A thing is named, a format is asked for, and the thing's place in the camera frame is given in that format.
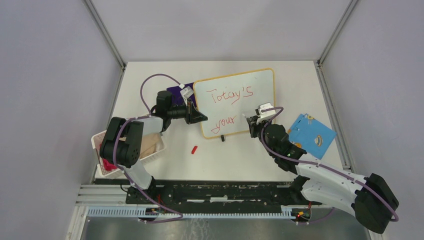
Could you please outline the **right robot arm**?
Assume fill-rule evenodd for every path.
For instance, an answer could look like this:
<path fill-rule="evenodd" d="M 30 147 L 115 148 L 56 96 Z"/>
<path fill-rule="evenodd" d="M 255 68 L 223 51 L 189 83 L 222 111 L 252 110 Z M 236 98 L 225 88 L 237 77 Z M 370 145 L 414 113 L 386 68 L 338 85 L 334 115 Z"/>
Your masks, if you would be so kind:
<path fill-rule="evenodd" d="M 377 234 L 384 233 L 390 222 L 399 221 L 399 201 L 382 176 L 364 176 L 307 160 L 307 152 L 289 141 L 282 125 L 258 116 L 246 121 L 250 136 L 261 141 L 277 166 L 297 176 L 288 191 L 293 203 L 317 202 L 342 210 Z"/>

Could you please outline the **red marker cap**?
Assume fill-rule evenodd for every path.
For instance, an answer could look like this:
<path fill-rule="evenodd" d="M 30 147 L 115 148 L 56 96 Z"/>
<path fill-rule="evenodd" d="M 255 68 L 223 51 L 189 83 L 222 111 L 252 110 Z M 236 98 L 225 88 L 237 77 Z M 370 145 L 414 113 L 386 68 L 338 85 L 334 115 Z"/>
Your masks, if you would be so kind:
<path fill-rule="evenodd" d="M 193 149 L 191 150 L 191 154 L 192 154 L 192 155 L 194 155 L 194 154 L 195 154 L 195 152 L 196 152 L 197 148 L 198 148 L 198 146 L 197 146 L 197 145 L 195 145 L 195 146 L 193 147 Z"/>

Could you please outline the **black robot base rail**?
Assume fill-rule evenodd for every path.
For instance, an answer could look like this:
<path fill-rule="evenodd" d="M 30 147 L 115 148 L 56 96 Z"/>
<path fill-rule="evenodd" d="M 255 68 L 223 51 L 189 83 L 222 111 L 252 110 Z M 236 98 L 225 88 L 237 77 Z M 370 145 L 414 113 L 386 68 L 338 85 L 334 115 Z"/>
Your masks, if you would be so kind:
<path fill-rule="evenodd" d="M 127 190 L 126 204 L 149 204 L 149 198 L 182 214 L 280 213 L 283 206 L 308 206 L 289 181 L 156 180 L 144 196 Z"/>

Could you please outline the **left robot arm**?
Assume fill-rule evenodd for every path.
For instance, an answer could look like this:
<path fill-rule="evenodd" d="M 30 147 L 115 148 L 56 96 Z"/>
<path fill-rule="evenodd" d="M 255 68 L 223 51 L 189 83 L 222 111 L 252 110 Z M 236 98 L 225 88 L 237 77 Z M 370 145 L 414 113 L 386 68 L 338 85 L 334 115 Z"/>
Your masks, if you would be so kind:
<path fill-rule="evenodd" d="M 151 115 L 129 119 L 113 117 L 100 145 L 100 157 L 123 171 L 131 185 L 138 189 L 137 196 L 145 204 L 156 200 L 157 190 L 156 180 L 139 160 L 142 138 L 163 133 L 172 120 L 184 119 L 188 125 L 208 120 L 191 99 L 177 105 L 173 103 L 173 98 L 170 91 L 162 90 L 157 93 Z"/>

